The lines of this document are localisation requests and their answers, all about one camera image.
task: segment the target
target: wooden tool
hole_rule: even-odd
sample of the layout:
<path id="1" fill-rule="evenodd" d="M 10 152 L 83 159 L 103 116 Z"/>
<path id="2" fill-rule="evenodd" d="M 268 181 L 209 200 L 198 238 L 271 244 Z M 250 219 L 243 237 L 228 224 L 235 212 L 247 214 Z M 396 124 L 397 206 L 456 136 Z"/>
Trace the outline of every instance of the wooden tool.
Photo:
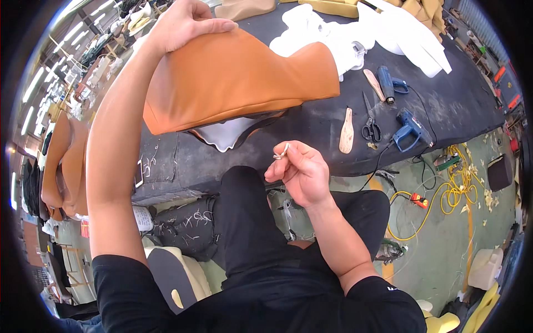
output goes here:
<path id="1" fill-rule="evenodd" d="M 379 85 L 379 82 L 377 81 L 376 77 L 374 76 L 374 73 L 372 73 L 369 69 L 364 69 L 363 73 L 365 73 L 365 76 L 367 77 L 368 83 L 374 88 L 376 91 L 377 96 L 382 102 L 385 102 L 385 96 L 383 95 L 383 92 L 381 91 L 381 86 Z"/>
<path id="2" fill-rule="evenodd" d="M 346 107 L 346 117 L 341 130 L 341 140 L 338 143 L 338 149 L 341 153 L 348 154 L 352 151 L 353 146 L 353 125 L 352 125 L 352 109 Z"/>

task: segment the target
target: hand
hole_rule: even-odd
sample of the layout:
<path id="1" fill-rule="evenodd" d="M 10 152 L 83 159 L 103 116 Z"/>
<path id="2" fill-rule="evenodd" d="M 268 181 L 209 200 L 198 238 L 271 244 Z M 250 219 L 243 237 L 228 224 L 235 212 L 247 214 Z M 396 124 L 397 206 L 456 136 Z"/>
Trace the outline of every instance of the hand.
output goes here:
<path id="1" fill-rule="evenodd" d="M 281 154 L 287 141 L 274 147 Z M 294 201 L 305 209 L 319 206 L 331 198 L 329 193 L 329 168 L 318 150 L 300 141 L 288 141 L 285 156 L 274 161 L 265 172 L 272 183 L 282 180 Z"/>
<path id="2" fill-rule="evenodd" d="M 200 0 L 176 0 L 159 17 L 147 42 L 162 56 L 199 35 L 223 33 L 236 27 L 238 24 L 231 20 L 213 19 L 209 6 Z"/>

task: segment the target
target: black table surface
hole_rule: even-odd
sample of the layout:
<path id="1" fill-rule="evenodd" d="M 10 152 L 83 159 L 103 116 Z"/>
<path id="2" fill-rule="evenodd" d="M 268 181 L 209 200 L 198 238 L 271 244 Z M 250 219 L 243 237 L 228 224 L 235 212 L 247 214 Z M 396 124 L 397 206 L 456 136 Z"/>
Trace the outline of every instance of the black table surface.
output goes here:
<path id="1" fill-rule="evenodd" d="M 269 45 L 286 30 L 281 15 L 296 5 L 297 3 L 278 4 L 268 14 L 239 21 L 239 27 Z M 353 21 L 319 14 L 326 22 L 344 24 Z M 273 161 L 272 148 L 284 140 L 300 140 L 318 149 L 334 176 L 371 173 L 376 167 L 378 154 L 401 127 L 395 116 L 402 107 L 410 110 L 426 127 L 435 145 L 428 149 L 418 143 L 405 153 L 400 153 L 393 145 L 383 154 L 380 166 L 465 142 L 501 126 L 505 121 L 504 115 L 497 109 L 494 97 L 474 63 L 449 38 L 444 37 L 442 44 L 452 72 L 446 74 L 442 70 L 433 78 L 426 77 L 405 56 L 390 53 L 377 42 L 365 55 L 364 69 L 375 73 L 378 66 L 387 66 L 391 76 L 405 80 L 419 93 L 424 104 L 413 90 L 407 95 L 396 94 L 392 107 L 380 103 L 363 71 L 350 70 L 344 74 L 344 81 L 340 83 L 340 96 L 303 103 L 301 107 L 289 110 L 273 124 L 261 128 L 240 147 L 225 153 L 188 133 L 152 135 L 146 125 L 143 125 L 140 156 L 143 161 L 144 185 L 136 190 L 133 201 L 148 205 L 191 197 L 200 192 L 217 193 L 222 175 L 232 166 L 247 165 L 260 173 L 264 172 Z M 360 135 L 361 128 L 368 119 L 363 91 L 368 96 L 370 105 L 376 105 L 376 122 L 383 132 L 383 139 L 377 145 L 378 150 L 369 148 L 368 141 Z M 347 105 L 354 112 L 354 139 L 352 151 L 343 154 L 339 151 L 338 144 Z M 409 143 L 406 139 L 402 145 Z"/>

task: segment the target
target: heat gun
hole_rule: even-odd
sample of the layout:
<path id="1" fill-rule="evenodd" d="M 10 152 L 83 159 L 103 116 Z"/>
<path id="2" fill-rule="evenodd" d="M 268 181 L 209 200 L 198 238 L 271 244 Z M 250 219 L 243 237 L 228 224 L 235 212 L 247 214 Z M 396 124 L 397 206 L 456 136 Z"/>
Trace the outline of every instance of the heat gun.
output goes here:
<path id="1" fill-rule="evenodd" d="M 379 66 L 377 68 L 377 78 L 379 84 L 381 85 L 381 90 L 385 96 L 385 101 L 388 104 L 394 103 L 394 93 L 398 94 L 407 94 L 409 93 L 409 88 L 407 83 L 404 80 L 391 77 L 389 69 L 387 66 Z"/>
<path id="2" fill-rule="evenodd" d="M 398 111 L 398 114 L 396 115 L 396 120 L 402 125 L 402 128 L 400 128 L 392 136 L 392 139 L 394 140 L 396 146 L 398 146 L 398 149 L 401 152 L 406 152 L 412 147 L 414 147 L 418 140 L 421 140 L 428 147 L 433 146 L 433 138 L 431 138 L 430 133 L 424 128 L 420 121 L 418 121 L 415 116 L 413 116 L 413 114 L 409 112 L 406 108 L 402 108 L 400 111 Z M 400 147 L 400 141 L 406 138 L 411 133 L 416 136 L 415 142 L 413 142 L 408 148 L 402 149 Z"/>

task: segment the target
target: smartphone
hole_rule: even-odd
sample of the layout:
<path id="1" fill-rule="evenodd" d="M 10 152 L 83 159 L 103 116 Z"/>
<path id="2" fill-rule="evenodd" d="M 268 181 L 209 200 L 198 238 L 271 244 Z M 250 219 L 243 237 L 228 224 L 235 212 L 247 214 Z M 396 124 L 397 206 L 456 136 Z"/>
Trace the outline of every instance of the smartphone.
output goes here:
<path id="1" fill-rule="evenodd" d="M 142 185 L 144 179 L 142 178 L 142 162 L 137 162 L 137 171 L 135 172 L 135 188 L 138 189 Z"/>

